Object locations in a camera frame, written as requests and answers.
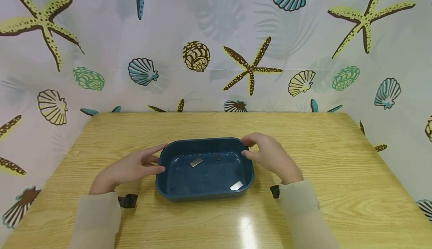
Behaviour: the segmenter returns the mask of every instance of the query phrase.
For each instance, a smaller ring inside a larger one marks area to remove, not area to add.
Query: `black binder clip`
[[[127,194],[124,196],[124,198],[119,196],[117,199],[120,207],[125,209],[133,209],[137,204],[138,196],[134,194]]]
[[[274,185],[274,186],[270,187],[270,191],[273,195],[273,198],[279,198],[279,186],[278,185]]]

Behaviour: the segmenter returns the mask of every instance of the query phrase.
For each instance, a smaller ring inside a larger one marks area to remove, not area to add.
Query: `wooden table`
[[[432,226],[344,113],[98,114],[4,248],[66,248],[80,196],[100,170],[133,150],[251,132],[274,136],[312,181],[341,248],[432,248]],[[292,248],[269,190],[280,180],[254,167],[253,185],[234,199],[171,203],[156,192],[153,176],[119,186],[120,195],[139,198],[136,209],[123,210],[116,248]]]

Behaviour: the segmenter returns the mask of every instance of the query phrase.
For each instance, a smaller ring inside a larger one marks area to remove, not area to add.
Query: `blue plastic tray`
[[[174,141],[159,158],[165,172],[156,176],[156,189],[173,202],[239,196],[254,181],[254,167],[242,150],[249,148],[238,138]],[[202,162],[192,167],[197,158]],[[231,190],[238,181],[242,187]]]

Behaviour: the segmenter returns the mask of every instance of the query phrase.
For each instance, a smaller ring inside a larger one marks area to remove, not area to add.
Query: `sleeve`
[[[116,192],[82,196],[68,249],[113,249],[121,216]]]
[[[280,184],[279,192],[295,249],[339,248],[319,211],[315,191],[309,181]]]

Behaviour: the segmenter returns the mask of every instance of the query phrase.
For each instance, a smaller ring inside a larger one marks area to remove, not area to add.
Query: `white backdrop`
[[[0,245],[111,111],[347,112],[432,221],[431,0],[0,1]]]

